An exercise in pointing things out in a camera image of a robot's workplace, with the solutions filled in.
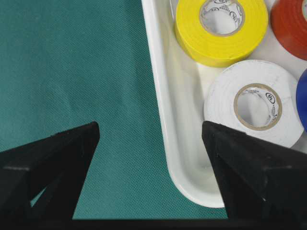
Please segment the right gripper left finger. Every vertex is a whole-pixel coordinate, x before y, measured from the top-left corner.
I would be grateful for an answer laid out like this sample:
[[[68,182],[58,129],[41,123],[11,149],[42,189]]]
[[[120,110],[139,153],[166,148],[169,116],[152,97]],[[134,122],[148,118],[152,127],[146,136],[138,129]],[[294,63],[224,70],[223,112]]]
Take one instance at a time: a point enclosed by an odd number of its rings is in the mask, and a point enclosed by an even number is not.
[[[97,122],[2,151],[0,227],[72,220],[94,152]]]

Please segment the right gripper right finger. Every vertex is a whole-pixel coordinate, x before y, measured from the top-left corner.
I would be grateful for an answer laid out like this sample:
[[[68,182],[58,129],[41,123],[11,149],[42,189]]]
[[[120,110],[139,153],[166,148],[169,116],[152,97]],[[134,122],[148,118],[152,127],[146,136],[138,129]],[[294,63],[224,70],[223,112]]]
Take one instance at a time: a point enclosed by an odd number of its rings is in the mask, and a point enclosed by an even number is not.
[[[307,227],[307,156],[210,121],[202,140],[230,219]]]

